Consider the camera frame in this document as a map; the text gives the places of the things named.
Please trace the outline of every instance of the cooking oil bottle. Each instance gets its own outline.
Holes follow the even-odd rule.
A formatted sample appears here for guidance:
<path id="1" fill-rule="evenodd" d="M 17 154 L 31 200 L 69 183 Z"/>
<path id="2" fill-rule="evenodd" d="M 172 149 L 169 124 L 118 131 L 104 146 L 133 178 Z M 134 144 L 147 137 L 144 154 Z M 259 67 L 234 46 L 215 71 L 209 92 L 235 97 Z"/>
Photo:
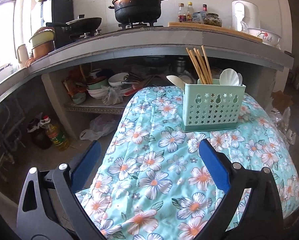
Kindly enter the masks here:
<path id="1" fill-rule="evenodd" d="M 64 151 L 68 148 L 70 143 L 66 138 L 66 135 L 60 129 L 58 124 L 51 122 L 48 115 L 43 116 L 43 119 L 40 121 L 40 125 L 45 128 L 47 136 L 51 139 L 57 149 Z"/>

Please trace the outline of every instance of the cutting board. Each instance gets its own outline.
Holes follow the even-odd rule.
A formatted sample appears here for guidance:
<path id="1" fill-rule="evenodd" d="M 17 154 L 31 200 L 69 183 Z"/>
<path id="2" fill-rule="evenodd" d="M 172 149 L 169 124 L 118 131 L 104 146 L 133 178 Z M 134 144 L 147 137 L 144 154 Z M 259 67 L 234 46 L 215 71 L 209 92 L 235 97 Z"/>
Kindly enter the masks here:
<path id="1" fill-rule="evenodd" d="M 212 31 L 218 31 L 226 34 L 234 34 L 235 36 L 240 36 L 243 39 L 255 41 L 262 43 L 262 39 L 252 36 L 247 33 L 238 32 L 231 29 L 226 29 L 218 26 L 212 26 L 212 25 L 206 25 L 206 24 L 199 24 L 199 23 L 177 23 L 177 22 L 170 22 L 168 23 L 168 27 L 187 27 L 187 28 L 196 28 L 196 29 L 202 29 L 202 30 L 212 30 Z"/>

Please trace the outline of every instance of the floral tablecloth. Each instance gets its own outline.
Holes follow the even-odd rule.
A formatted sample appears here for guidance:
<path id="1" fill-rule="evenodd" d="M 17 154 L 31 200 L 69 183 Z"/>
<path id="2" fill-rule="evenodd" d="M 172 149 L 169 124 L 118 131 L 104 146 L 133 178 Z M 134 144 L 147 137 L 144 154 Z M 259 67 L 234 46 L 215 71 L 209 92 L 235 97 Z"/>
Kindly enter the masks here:
<path id="1" fill-rule="evenodd" d="M 224 196 L 199 157 L 204 138 L 246 169 L 269 167 L 284 217 L 298 207 L 295 166 L 277 129 L 251 96 L 244 95 L 235 130 L 184 133 L 182 95 L 173 86 L 136 93 L 91 187 L 77 194 L 106 238 L 191 240 L 197 235 Z M 249 193 L 245 190 L 229 228 L 238 225 Z"/>

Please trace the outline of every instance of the frying pan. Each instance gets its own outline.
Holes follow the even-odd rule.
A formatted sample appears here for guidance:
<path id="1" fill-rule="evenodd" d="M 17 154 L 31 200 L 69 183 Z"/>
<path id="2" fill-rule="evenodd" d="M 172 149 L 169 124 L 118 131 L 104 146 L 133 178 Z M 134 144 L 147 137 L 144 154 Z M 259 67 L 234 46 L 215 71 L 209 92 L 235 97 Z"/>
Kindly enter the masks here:
<path id="1" fill-rule="evenodd" d="M 65 33 L 74 36 L 94 32 L 101 22 L 102 18 L 84 18 L 84 14 L 82 14 L 78 16 L 78 19 L 67 23 L 46 23 L 46 27 L 63 27 Z"/>

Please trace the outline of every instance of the utensil holder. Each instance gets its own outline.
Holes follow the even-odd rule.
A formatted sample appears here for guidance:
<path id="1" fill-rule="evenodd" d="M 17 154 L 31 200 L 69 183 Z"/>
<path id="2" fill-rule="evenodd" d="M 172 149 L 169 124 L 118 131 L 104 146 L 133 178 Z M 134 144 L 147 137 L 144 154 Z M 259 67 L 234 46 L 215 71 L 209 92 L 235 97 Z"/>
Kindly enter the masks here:
<path id="1" fill-rule="evenodd" d="M 234 129 L 246 86 L 185 84 L 183 123 L 185 132 Z"/>

